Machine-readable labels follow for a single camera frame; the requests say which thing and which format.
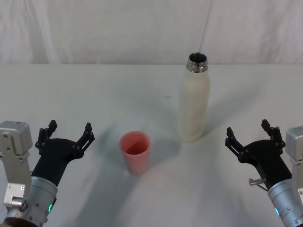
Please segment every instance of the white table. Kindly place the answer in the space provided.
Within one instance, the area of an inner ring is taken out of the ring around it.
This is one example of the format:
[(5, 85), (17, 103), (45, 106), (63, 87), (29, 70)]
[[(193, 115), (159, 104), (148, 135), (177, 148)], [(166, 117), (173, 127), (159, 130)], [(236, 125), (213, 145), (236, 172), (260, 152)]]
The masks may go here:
[[(211, 65), (205, 136), (184, 143), (175, 133), (184, 66), (0, 66), (0, 121), (29, 123), (33, 141), (51, 119), (53, 137), (77, 140), (91, 122), (96, 140), (71, 162), (46, 227), (278, 227), (258, 178), (224, 146), (226, 128), (246, 145), (267, 138), (261, 121), (287, 129), (303, 125), (303, 66)], [(120, 137), (143, 130), (152, 140), (151, 168), (128, 174)], [(33, 169), (39, 159), (31, 148)], [(287, 154), (283, 159), (290, 166)], [(3, 165), (0, 198), (6, 188)], [(1, 208), (1, 220), (6, 209)]]

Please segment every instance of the cable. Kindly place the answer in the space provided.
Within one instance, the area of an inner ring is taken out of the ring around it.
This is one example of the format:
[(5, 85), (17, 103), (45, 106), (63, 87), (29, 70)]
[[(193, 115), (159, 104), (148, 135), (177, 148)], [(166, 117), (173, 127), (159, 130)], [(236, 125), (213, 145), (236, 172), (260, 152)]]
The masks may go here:
[(266, 188), (262, 187), (260, 184), (257, 184), (257, 186), (258, 186), (259, 188), (262, 188), (264, 191), (268, 192), (268, 190), (267, 190)]
[(207, 16), (206, 16), (206, 22), (203, 28), (203, 34), (202, 34), (202, 39), (201, 39), (201, 43), (200, 43), (200, 52), (203, 52), (202, 47), (204, 44), (204, 38), (205, 38), (205, 32), (208, 26), (208, 20), (209, 20), (209, 15), (210, 15), (210, 11), (211, 11), (211, 6), (212, 6), (212, 0), (209, 1), (209, 6), (208, 6), (208, 10), (207, 10)]

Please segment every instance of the green led light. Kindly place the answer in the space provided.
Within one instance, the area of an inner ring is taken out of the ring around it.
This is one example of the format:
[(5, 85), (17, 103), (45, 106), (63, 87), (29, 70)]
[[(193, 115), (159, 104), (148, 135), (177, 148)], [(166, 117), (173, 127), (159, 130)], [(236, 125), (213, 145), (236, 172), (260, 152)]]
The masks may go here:
[(49, 205), (49, 207), (48, 207), (48, 212), (51, 212), (52, 208), (53, 208), (53, 205), (52, 205), (52, 204)]

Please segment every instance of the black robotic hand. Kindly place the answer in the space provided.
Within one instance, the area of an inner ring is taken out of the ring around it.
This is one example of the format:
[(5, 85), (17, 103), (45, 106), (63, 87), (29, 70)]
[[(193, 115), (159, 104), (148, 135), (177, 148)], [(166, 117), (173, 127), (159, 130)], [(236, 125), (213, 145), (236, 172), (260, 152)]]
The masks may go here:
[(39, 149), (41, 157), (32, 176), (44, 178), (58, 186), (67, 164), (74, 159), (82, 158), (95, 137), (90, 123), (87, 123), (83, 135), (77, 142), (67, 139), (50, 139), (56, 128), (57, 123), (52, 120), (48, 128), (40, 129), (35, 146)]
[(264, 119), (262, 128), (270, 139), (255, 141), (246, 146), (242, 146), (236, 140), (232, 129), (228, 128), (225, 145), (238, 157), (239, 162), (253, 165), (269, 189), (280, 181), (290, 179), (292, 175), (280, 157), (285, 142), (282, 140), (279, 127), (271, 127)]

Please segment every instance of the pink plastic cup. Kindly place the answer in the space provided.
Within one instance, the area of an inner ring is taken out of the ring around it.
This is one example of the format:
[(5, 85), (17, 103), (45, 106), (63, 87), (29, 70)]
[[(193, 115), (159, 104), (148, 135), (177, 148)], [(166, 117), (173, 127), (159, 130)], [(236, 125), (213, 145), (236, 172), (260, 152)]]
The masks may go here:
[(149, 168), (151, 140), (144, 132), (130, 131), (120, 139), (120, 149), (128, 171), (141, 175)]

